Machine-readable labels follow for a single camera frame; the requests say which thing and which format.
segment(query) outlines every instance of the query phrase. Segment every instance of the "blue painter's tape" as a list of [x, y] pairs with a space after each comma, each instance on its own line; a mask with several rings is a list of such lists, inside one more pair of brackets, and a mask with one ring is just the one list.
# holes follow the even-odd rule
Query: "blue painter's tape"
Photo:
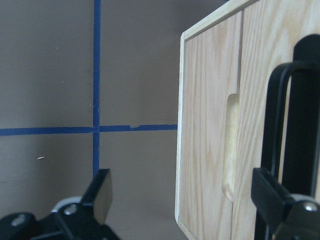
[[100, 32], [101, 0], [94, 0], [93, 23], [93, 126], [100, 125]]
[[101, 32], [101, 0], [94, 0], [93, 22], [93, 176], [99, 170], [100, 147], [100, 32]]
[[93, 127], [32, 127], [0, 129], [0, 136], [36, 135], [36, 134], [90, 134], [96, 132]]
[[177, 124], [165, 125], [140, 125], [139, 127], [130, 127], [130, 125], [100, 126], [100, 132], [136, 132], [136, 131], [160, 131], [160, 130], [177, 130]]
[[100, 133], [95, 132], [93, 134], [93, 162], [92, 162], [93, 176], [95, 176], [99, 170], [99, 160], [100, 160], [99, 148], [100, 148]]

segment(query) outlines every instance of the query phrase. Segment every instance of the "wooden cabinet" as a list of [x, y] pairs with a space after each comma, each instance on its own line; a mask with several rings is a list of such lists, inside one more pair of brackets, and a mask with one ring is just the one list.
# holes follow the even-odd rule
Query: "wooden cabinet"
[[268, 80], [310, 34], [319, 0], [231, 0], [182, 34], [175, 217], [190, 240], [253, 240]]

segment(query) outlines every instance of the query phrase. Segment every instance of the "screw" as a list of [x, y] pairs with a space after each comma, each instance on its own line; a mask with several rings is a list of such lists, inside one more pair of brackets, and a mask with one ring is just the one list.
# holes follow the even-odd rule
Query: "screw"
[[308, 212], [316, 212], [318, 211], [318, 207], [316, 204], [314, 204], [313, 202], [307, 201], [303, 204], [303, 207], [305, 210], [307, 210]]
[[11, 225], [16, 227], [20, 224], [23, 224], [25, 222], [25, 220], [26, 220], [25, 215], [19, 214], [18, 217], [16, 217], [15, 219], [12, 220]]
[[72, 215], [77, 211], [77, 205], [71, 204], [64, 210], [65, 215]]

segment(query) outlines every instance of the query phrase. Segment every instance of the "black handle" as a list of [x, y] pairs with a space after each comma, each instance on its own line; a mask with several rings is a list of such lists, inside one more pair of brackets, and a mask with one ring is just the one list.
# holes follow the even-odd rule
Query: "black handle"
[[[279, 175], [290, 78], [282, 185], [290, 193], [314, 197], [320, 149], [320, 35], [301, 39], [294, 47], [293, 62], [277, 66], [269, 79], [261, 167], [275, 179]], [[254, 239], [270, 240], [271, 233], [257, 213]]]
[[273, 240], [319, 240], [320, 205], [306, 195], [290, 194], [265, 168], [254, 168], [251, 198]]
[[277, 66], [269, 79], [261, 165], [270, 170], [273, 176], [279, 174], [279, 161], [285, 118], [288, 82], [294, 72], [310, 74], [318, 70], [314, 62], [294, 61]]

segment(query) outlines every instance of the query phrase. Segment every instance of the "wooden trim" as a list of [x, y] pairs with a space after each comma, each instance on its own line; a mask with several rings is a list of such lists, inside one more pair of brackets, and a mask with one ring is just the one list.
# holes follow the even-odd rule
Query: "wooden trim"
[[178, 226], [182, 230], [182, 232], [186, 235], [189, 240], [198, 240], [195, 235], [190, 231], [190, 229], [186, 226], [186, 224], [180, 219], [177, 219]]
[[184, 72], [185, 72], [185, 33], [180, 39], [180, 72], [179, 72], [179, 103], [178, 103], [178, 130], [177, 130], [177, 149], [176, 149], [176, 181], [175, 181], [175, 220], [178, 223], [180, 211], [180, 160], [181, 160], [181, 134], [183, 116], [183, 92], [184, 92]]
[[219, 7], [217, 10], [203, 18], [201, 21], [190, 27], [184, 32], [184, 40], [195, 37], [201, 34], [205, 30], [221, 23], [232, 15], [242, 11], [251, 4], [257, 2], [258, 0], [231, 0]]

